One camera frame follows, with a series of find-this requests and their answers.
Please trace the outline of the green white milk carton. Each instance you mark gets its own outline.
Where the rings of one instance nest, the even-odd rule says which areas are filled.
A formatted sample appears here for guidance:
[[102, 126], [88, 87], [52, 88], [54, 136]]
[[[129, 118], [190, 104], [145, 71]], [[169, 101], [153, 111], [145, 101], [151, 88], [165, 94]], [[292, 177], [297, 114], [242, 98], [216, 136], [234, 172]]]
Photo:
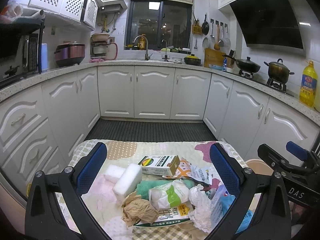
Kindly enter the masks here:
[[138, 228], [159, 228], [181, 224], [190, 220], [189, 215], [193, 210], [192, 204], [186, 202], [179, 206], [159, 211], [159, 217], [153, 223], [141, 220], [134, 226]]

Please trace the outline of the green knitted cloth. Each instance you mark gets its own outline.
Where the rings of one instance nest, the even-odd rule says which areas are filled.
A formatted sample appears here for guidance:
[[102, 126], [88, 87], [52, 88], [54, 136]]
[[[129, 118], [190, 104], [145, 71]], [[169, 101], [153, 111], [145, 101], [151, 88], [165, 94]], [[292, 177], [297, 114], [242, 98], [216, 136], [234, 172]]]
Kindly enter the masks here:
[[[149, 189], [154, 188], [159, 185], [164, 185], [167, 183], [172, 182], [173, 180], [143, 180], [141, 181], [136, 188], [137, 194], [140, 194], [143, 199], [148, 199], [149, 197]], [[192, 180], [183, 180], [182, 181], [185, 183], [185, 185], [188, 187], [188, 189], [191, 189], [192, 187], [195, 186], [194, 182]]]

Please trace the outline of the blue snack packet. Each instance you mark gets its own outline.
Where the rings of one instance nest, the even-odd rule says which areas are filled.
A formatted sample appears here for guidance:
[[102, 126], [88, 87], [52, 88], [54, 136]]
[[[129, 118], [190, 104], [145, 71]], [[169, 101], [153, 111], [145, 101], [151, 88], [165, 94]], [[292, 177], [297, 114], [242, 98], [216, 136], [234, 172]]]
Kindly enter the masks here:
[[[236, 197], [234, 195], [229, 194], [227, 196], [220, 197], [220, 204], [222, 207], [223, 216], [230, 214], [231, 218], [235, 218], [235, 217], [239, 218], [238, 216], [239, 205], [236, 204]], [[248, 209], [235, 234], [245, 231], [249, 227], [252, 218], [253, 218], [253, 212], [250, 209]]]

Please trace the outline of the white printed snack bag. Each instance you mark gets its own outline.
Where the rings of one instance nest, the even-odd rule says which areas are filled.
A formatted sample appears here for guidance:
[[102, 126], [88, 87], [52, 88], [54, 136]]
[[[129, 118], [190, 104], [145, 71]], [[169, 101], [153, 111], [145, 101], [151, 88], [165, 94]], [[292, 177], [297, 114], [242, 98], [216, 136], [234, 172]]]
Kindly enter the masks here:
[[190, 178], [200, 184], [212, 185], [213, 179], [213, 168], [212, 167], [197, 167], [190, 166], [189, 170], [186, 172], [185, 177]]

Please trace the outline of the kitchen sink faucet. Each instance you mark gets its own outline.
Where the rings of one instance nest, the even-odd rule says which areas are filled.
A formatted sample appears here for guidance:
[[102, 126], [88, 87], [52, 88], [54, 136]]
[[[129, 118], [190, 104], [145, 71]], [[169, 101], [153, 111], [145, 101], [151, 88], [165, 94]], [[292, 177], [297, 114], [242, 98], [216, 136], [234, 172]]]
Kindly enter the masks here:
[[145, 35], [138, 35], [137, 37], [135, 37], [133, 44], [137, 44], [139, 50], [144, 50], [145, 51], [145, 57], [144, 60], [145, 61], [149, 61], [150, 56], [148, 55], [148, 45], [149, 45], [149, 41], [146, 38]]

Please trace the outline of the dark kitchen window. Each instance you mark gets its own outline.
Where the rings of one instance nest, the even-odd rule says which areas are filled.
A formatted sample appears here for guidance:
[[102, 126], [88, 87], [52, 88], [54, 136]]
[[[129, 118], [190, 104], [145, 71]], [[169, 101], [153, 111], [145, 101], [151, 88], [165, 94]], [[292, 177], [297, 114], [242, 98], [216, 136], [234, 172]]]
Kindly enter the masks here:
[[165, 45], [188, 48], [191, 35], [192, 5], [166, 0], [131, 0], [127, 16], [124, 44], [144, 35], [149, 49], [160, 50]]

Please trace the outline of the yellow cooking oil bottle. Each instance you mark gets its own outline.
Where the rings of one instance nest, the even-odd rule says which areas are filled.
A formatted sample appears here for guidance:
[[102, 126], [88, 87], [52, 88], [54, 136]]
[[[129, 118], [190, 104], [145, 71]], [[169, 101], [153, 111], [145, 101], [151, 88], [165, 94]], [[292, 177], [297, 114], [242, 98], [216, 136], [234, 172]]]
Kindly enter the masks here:
[[314, 68], [314, 62], [309, 60], [308, 65], [304, 68], [302, 73], [302, 80], [300, 84], [299, 100], [309, 107], [313, 107], [316, 90], [317, 90], [318, 75]]

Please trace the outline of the orange patterned wrapper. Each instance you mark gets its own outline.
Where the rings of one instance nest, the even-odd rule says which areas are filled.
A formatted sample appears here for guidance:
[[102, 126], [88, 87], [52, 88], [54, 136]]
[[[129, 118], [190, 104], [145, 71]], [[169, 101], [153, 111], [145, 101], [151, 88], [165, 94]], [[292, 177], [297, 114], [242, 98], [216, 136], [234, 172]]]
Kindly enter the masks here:
[[162, 176], [165, 179], [178, 179], [178, 178], [189, 178], [195, 179], [195, 168], [196, 166], [193, 165], [191, 162], [181, 159], [180, 164], [175, 171], [173, 176]]

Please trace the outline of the white base cabinets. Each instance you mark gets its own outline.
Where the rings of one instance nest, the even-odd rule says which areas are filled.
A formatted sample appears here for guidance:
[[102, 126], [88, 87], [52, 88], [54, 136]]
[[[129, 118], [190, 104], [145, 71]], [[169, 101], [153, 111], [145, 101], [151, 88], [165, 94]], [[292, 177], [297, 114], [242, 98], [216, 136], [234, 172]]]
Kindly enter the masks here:
[[19, 201], [38, 170], [60, 171], [100, 117], [201, 120], [244, 159], [266, 143], [319, 143], [319, 114], [242, 77], [160, 62], [109, 62], [56, 69], [1, 89], [1, 175]]

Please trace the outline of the crumpled brown paper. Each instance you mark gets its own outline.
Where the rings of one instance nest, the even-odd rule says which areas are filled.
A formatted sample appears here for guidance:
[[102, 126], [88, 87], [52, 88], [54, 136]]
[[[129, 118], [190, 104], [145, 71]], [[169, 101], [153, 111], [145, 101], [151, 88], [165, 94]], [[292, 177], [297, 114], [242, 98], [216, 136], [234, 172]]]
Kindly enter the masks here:
[[122, 205], [122, 220], [128, 227], [131, 227], [141, 220], [147, 223], [153, 223], [159, 217], [159, 212], [151, 205], [151, 203], [142, 199], [136, 191], [129, 194], [123, 201]]

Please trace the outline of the black wok with lid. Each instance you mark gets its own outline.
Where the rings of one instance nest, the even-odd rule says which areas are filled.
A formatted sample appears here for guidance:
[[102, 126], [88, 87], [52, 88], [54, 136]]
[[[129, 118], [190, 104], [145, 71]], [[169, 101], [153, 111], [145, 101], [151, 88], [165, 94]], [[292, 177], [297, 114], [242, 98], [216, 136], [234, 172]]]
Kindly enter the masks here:
[[231, 57], [229, 55], [224, 54], [223, 57], [227, 57], [231, 60], [234, 60], [236, 62], [237, 67], [240, 70], [250, 72], [250, 73], [257, 73], [260, 70], [260, 66], [253, 61], [251, 61], [250, 57], [247, 57], [247, 59], [235, 59], [234, 57]]

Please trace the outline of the yellow lid black pot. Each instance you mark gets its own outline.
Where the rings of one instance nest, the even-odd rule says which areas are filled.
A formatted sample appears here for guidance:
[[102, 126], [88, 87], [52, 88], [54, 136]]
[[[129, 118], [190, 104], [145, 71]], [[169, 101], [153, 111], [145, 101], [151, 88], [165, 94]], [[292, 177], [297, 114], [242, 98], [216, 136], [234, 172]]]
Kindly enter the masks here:
[[193, 66], [200, 66], [201, 59], [196, 57], [194, 54], [188, 55], [184, 58], [185, 64], [193, 65]]

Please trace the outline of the black range hood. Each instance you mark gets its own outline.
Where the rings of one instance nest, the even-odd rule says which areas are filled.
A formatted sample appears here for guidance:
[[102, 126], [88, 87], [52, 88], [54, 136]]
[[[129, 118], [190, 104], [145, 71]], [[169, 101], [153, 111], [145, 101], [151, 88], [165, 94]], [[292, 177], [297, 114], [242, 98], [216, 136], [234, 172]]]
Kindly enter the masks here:
[[236, 0], [230, 6], [247, 47], [305, 54], [289, 0]]

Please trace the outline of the maroon rice cooker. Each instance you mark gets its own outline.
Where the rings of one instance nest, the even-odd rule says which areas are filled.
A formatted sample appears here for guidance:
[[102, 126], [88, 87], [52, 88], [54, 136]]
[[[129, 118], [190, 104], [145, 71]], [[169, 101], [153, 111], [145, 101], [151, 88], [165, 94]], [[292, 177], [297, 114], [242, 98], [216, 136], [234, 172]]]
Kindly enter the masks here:
[[85, 58], [86, 47], [83, 43], [68, 42], [57, 46], [54, 51], [55, 63], [59, 67], [80, 64]]

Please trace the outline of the stacked pots on rack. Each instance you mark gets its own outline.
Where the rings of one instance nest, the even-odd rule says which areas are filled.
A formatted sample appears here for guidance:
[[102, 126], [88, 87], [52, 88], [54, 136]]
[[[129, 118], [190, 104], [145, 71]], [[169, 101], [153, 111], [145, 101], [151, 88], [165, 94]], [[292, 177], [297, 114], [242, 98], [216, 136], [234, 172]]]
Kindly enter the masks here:
[[107, 33], [92, 34], [90, 39], [90, 42], [91, 42], [90, 54], [92, 59], [106, 57], [109, 37], [110, 35]]

